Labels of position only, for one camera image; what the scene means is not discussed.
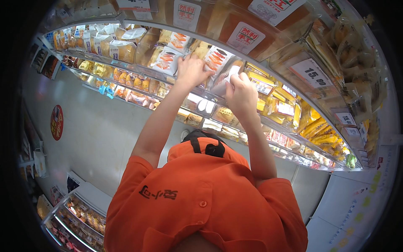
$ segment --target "red label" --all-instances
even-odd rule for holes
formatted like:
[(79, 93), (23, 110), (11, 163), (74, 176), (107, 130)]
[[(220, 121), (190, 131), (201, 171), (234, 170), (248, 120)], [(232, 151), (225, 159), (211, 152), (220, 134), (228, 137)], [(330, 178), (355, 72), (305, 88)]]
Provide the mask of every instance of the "red label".
[(63, 111), (62, 107), (56, 105), (53, 108), (52, 116), (50, 117), (50, 132), (53, 138), (57, 141), (62, 137), (63, 132)]

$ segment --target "sneaker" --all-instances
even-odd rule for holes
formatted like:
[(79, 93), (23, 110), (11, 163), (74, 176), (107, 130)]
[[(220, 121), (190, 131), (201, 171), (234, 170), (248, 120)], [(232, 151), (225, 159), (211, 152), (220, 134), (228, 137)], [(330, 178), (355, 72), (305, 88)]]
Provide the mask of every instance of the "sneaker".
[(189, 135), (189, 131), (187, 130), (187, 129), (185, 129), (184, 131), (182, 131), (182, 133), (181, 133), (181, 142), (183, 142), (183, 140), (185, 139), (185, 137), (187, 136), (187, 135)]

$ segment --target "orange shirt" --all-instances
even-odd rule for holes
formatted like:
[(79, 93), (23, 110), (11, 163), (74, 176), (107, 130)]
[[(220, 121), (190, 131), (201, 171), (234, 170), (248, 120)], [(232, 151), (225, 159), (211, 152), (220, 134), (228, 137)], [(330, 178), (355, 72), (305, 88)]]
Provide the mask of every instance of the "orange shirt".
[(199, 231), (223, 251), (305, 251), (307, 230), (291, 184), (269, 179), (257, 189), (248, 163), (225, 147), (205, 154), (212, 138), (173, 146), (153, 169), (132, 156), (106, 216), (107, 252), (163, 252)]

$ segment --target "person's right hand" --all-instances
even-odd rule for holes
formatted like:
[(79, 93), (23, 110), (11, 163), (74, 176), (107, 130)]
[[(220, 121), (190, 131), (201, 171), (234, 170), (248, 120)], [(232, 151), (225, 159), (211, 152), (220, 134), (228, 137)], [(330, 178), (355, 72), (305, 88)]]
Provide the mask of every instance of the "person's right hand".
[(258, 104), (258, 91), (249, 80), (246, 73), (239, 76), (233, 74), (230, 82), (226, 82), (226, 101), (232, 113), (238, 118), (243, 127), (250, 121), (258, 118), (256, 106)]

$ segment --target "tiled floor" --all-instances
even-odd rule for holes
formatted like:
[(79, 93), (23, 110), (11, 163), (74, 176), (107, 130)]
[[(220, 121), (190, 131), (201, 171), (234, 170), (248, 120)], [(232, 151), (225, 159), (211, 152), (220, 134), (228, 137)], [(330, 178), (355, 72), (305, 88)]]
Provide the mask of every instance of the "tiled floor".
[[(30, 68), (24, 78), (23, 97), (47, 154), (50, 176), (38, 179), (45, 193), (56, 182), (64, 184), (66, 172), (73, 170), (85, 181), (113, 196), (151, 112), (83, 87), (68, 70), (59, 71), (56, 80), (52, 81)], [(56, 105), (62, 107), (64, 116), (59, 141), (55, 141), (50, 132), (50, 116)], [(168, 150), (180, 142), (180, 133), (184, 129), (193, 128), (174, 122), (159, 167), (166, 163)], [(226, 142), (249, 160), (246, 146), (230, 140)], [(276, 158), (276, 165), (278, 176), (292, 182), (302, 217), (307, 223), (323, 195), (329, 174), (297, 167), (279, 158)]]

